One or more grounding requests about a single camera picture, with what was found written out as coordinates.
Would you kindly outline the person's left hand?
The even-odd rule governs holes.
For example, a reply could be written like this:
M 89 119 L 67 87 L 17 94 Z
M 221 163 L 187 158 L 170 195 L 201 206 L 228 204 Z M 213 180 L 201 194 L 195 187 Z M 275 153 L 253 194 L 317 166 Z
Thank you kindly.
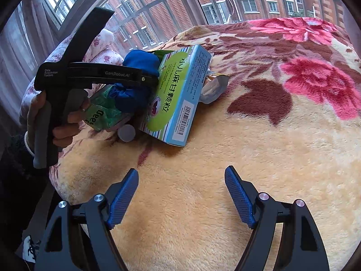
M 45 105 L 46 93 L 41 92 L 31 100 L 27 116 L 26 143 L 32 153 L 35 140 L 35 120 L 40 109 Z M 60 148 L 66 148 L 73 142 L 73 137 L 80 133 L 80 123 L 85 118 L 85 110 L 90 106 L 90 99 L 86 98 L 79 110 L 72 111 L 67 116 L 65 124 L 53 129 L 53 144 Z

